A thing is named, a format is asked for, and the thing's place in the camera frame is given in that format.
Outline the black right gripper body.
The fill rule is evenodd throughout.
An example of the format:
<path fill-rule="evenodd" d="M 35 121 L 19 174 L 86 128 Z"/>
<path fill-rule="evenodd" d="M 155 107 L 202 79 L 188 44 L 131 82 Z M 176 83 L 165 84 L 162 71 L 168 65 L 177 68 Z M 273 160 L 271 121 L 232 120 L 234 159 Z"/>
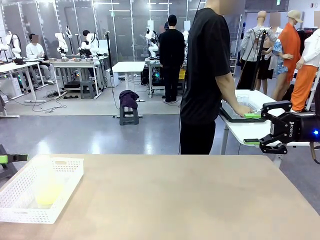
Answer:
<path fill-rule="evenodd" d="M 285 112 L 271 120 L 271 137 L 283 144 L 300 142 L 301 116 L 296 112 Z"/>

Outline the person's right hand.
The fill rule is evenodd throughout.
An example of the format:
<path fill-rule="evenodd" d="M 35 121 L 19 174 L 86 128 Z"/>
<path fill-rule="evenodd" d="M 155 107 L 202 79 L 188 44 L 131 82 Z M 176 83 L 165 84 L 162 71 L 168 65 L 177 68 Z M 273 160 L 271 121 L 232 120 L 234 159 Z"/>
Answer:
<path fill-rule="evenodd" d="M 237 104 L 237 106 L 233 110 L 241 117 L 244 117 L 245 114 L 254 113 L 254 111 L 250 107 L 242 104 Z"/>

